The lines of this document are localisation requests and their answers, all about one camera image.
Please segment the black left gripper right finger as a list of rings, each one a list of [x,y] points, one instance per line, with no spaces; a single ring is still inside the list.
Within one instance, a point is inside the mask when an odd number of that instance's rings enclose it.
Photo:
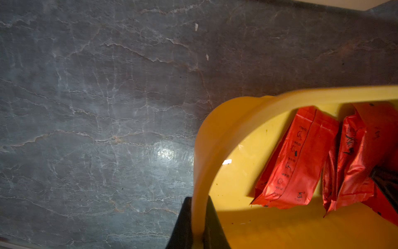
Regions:
[[[211,197],[208,197],[206,206],[203,245],[204,249],[231,249]]]

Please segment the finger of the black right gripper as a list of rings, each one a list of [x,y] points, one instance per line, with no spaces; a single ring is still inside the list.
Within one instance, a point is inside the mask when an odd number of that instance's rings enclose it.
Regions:
[[[382,167],[375,167],[372,170],[371,178],[397,213],[398,172]]]

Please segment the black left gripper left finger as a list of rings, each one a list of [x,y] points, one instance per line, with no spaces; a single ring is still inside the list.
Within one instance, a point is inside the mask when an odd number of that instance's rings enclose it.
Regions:
[[[192,248],[193,235],[191,230],[191,202],[191,197],[186,197],[184,199],[166,249]]]

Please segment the yellow plastic storage tray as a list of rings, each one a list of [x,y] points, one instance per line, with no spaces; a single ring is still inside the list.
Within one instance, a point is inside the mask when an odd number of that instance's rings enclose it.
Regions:
[[[321,189],[311,203],[287,210],[251,205],[251,193],[295,111],[315,106],[343,119],[351,103],[398,103],[396,85],[298,90],[278,96],[244,96],[215,108],[194,147],[192,232],[204,240],[206,204],[215,206],[233,249],[395,249],[398,228],[356,203],[325,215]]]

